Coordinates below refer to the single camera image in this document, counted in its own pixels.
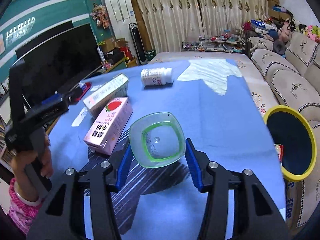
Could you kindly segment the clear green plastic bowl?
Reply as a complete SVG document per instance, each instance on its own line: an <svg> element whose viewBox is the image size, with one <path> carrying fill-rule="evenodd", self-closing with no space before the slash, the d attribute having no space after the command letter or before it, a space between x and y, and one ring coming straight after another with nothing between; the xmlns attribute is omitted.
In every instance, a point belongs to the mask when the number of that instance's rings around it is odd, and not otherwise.
<svg viewBox="0 0 320 240"><path fill-rule="evenodd" d="M135 121L129 139L133 155L142 167L165 167L185 154L184 133L169 112L152 113Z"/></svg>

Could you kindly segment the low cluttered toy shelf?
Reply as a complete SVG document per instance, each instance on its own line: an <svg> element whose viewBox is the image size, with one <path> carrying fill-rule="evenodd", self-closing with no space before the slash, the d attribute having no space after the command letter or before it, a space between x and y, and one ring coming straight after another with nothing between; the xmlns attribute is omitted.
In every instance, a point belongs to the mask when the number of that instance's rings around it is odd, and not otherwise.
<svg viewBox="0 0 320 240"><path fill-rule="evenodd" d="M183 41L183 51L203 51L203 52L223 52L223 53L239 53L243 54L245 49L245 43L234 38L216 38L204 39L199 38L196 41Z"/></svg>

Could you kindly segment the white green carton box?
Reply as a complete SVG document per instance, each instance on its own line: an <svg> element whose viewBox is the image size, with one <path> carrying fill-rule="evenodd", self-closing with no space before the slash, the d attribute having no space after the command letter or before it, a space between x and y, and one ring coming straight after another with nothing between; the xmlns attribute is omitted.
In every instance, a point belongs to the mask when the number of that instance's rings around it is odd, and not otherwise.
<svg viewBox="0 0 320 240"><path fill-rule="evenodd" d="M128 84L129 78L124 74L119 74L86 97L83 103L91 116L96 118L112 99L125 97L127 95Z"/></svg>

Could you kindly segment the beige patterned curtains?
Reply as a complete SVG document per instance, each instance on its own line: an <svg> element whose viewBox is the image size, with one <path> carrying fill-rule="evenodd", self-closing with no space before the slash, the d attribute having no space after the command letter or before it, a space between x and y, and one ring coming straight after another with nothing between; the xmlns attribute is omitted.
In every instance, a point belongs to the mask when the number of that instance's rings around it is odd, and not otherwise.
<svg viewBox="0 0 320 240"><path fill-rule="evenodd" d="M244 23L266 15L266 0L134 0L152 48L176 52L189 38L238 34Z"/></svg>

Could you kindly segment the beige sofa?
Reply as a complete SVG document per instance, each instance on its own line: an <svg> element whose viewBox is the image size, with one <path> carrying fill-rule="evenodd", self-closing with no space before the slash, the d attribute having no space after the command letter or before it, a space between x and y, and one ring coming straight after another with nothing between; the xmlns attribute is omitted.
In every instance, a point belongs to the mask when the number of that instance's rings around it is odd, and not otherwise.
<svg viewBox="0 0 320 240"><path fill-rule="evenodd" d="M285 45L285 54L273 51L273 43L251 36L247 53L270 85L279 103L299 112L312 128L319 143L319 44L293 32ZM319 162L301 182L287 190L287 224L300 231L319 204Z"/></svg>

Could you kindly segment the red tray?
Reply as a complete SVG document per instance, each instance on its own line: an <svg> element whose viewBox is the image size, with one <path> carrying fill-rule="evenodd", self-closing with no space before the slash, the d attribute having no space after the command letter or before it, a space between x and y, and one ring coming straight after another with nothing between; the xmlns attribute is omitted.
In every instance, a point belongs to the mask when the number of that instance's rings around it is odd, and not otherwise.
<svg viewBox="0 0 320 240"><path fill-rule="evenodd" d="M88 92L91 88L92 84L90 82L81 83L75 90L73 90L73 94L71 95L72 102L78 102L81 98Z"/></svg>

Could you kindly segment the yellow rimmed black trash bin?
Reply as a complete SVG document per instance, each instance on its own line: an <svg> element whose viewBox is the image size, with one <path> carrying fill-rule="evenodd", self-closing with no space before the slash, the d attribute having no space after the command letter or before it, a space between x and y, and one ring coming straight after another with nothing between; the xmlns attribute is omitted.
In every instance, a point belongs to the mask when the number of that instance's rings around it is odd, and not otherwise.
<svg viewBox="0 0 320 240"><path fill-rule="evenodd" d="M277 105L263 119L273 142L283 147L280 158L283 177L293 182L306 179L317 160L315 135L306 118L291 107Z"/></svg>

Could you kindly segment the white pill bottle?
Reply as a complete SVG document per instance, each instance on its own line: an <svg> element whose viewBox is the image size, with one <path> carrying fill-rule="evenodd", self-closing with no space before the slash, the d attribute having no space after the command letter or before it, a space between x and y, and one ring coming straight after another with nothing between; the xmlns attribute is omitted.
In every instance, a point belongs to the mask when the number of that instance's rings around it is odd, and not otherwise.
<svg viewBox="0 0 320 240"><path fill-rule="evenodd" d="M140 78L144 86L162 86L174 81L171 68L143 69Z"/></svg>

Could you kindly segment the black curved television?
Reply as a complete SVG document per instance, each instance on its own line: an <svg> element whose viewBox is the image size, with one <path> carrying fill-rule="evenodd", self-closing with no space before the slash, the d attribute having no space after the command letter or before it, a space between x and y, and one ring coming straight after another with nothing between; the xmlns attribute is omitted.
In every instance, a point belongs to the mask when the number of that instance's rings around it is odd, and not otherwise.
<svg viewBox="0 0 320 240"><path fill-rule="evenodd" d="M23 96L33 107L55 92L66 94L101 66L90 24L60 33L22 56Z"/></svg>

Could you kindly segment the blue tablecloth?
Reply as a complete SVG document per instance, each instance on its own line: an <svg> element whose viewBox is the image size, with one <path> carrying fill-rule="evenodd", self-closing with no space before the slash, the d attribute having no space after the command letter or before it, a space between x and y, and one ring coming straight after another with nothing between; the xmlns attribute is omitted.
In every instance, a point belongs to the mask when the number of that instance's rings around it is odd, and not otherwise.
<svg viewBox="0 0 320 240"><path fill-rule="evenodd" d="M133 108L129 123L155 112L172 113L197 150L228 170L251 169L284 212L278 156L245 79L230 75L227 92L219 95L196 77L178 79L189 67L187 61L169 66L173 84L151 88L143 87L141 68L123 70ZM184 158L155 169L134 161L125 186L113 196L113 206L122 239L196 239L206 199L193 185Z"/></svg>

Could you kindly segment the pile of plush toys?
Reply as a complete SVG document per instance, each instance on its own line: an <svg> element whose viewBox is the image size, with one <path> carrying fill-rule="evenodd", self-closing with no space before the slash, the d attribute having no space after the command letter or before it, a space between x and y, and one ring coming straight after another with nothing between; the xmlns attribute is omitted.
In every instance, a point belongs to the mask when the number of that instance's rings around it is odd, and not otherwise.
<svg viewBox="0 0 320 240"><path fill-rule="evenodd" d="M251 57L255 50L266 49L284 56L294 33L319 43L319 26L305 25L286 12L285 18L265 16L265 19L251 19L242 25L241 37L244 40L242 52Z"/></svg>

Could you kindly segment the black tower fan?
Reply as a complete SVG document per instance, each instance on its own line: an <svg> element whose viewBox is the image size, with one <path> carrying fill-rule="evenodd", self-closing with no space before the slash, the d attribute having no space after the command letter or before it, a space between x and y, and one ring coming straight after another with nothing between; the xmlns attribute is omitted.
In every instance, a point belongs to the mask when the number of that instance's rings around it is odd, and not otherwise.
<svg viewBox="0 0 320 240"><path fill-rule="evenodd" d="M138 25L136 23L129 24L129 31L133 40L133 44L135 46L135 50L137 53L137 58L140 64L147 64L145 49L143 46L142 38L138 29Z"/></svg>

